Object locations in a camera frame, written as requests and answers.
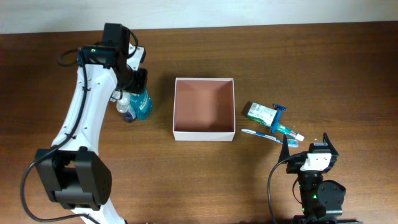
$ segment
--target open box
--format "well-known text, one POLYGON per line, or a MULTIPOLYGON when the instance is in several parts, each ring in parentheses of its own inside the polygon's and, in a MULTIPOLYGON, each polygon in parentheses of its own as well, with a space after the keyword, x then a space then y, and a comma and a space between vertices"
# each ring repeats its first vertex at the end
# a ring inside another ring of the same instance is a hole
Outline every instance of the open box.
POLYGON ((173 134, 176 141, 232 141, 234 80, 176 78, 173 134))

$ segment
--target blue toothbrush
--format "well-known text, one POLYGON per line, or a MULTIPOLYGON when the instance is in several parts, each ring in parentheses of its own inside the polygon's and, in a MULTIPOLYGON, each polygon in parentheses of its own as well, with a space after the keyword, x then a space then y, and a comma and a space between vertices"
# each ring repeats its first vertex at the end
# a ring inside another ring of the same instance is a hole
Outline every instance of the blue toothbrush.
MULTIPOLYGON (((261 137, 273 140, 273 141, 275 141, 277 143, 283 144, 283 142, 281 140, 275 138, 274 136, 269 136, 269 135, 266 135, 266 134, 259 133, 257 131, 249 130, 249 129, 241 129, 241 131, 243 131, 244 133, 253 134, 253 135, 256 135, 256 136, 261 136, 261 137)), ((289 147, 298 147, 299 146, 299 142, 297 140, 294 140, 294 139, 288 139, 287 140, 287 145, 289 147)))

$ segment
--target blue mouthwash bottle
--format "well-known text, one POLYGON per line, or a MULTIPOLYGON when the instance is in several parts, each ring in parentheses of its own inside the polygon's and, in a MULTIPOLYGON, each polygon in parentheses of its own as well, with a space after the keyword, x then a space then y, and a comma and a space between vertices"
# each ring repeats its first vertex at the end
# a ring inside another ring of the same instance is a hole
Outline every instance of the blue mouthwash bottle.
POLYGON ((148 96, 147 88, 144 93, 131 93, 130 105, 134 108, 138 119, 146 119, 152 111, 152 99, 148 96))

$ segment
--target label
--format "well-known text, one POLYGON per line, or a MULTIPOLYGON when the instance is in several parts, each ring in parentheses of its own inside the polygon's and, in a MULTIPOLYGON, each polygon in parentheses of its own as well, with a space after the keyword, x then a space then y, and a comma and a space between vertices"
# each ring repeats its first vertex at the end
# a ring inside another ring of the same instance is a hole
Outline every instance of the label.
POLYGON ((132 118, 135 119, 136 118, 136 111, 134 110, 134 108, 132 106, 130 106, 129 108, 129 113, 131 114, 132 118))
POLYGON ((293 131, 287 133, 287 135, 292 136, 293 138, 297 137, 296 133, 294 133, 293 131))
POLYGON ((328 143, 325 143, 325 142, 323 142, 323 143, 314 143, 313 145, 314 146, 327 146, 328 143))
POLYGON ((266 126, 271 126, 276 115, 276 110, 268 108, 266 106, 253 103, 248 112, 248 116, 260 119, 260 123, 266 126))
POLYGON ((145 99, 144 99, 144 101, 141 103, 141 105, 140 105, 140 107, 139 107, 139 109, 140 109, 141 111, 145 108, 147 102, 148 102, 148 94, 145 94, 145 99))

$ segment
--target wooden table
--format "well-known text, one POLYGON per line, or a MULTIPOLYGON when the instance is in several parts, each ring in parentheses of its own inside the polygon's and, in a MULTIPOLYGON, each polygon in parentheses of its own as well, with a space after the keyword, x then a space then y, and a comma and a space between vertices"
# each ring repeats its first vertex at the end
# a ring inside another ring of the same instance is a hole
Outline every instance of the wooden table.
MULTIPOLYGON (((398 220, 397 22, 135 33, 147 49, 142 67, 154 109, 146 121, 125 123, 110 103, 99 140, 100 158, 113 175, 112 201, 129 223, 271 220, 267 178, 281 145, 239 131, 266 131, 240 114, 248 101, 288 107, 280 122, 305 136, 292 153, 328 133, 340 156, 325 178, 347 189, 341 218, 398 220), (238 131, 232 142, 174 141, 175 77, 234 78, 238 131)), ((76 67, 55 61, 101 35, 0 35, 0 223, 34 223, 21 207, 21 175, 38 148, 50 147, 76 82, 76 67)), ((295 178, 284 166, 273 176, 278 219, 302 213, 292 195, 295 178)), ((39 217, 71 214, 49 202, 36 171, 26 195, 39 217)))

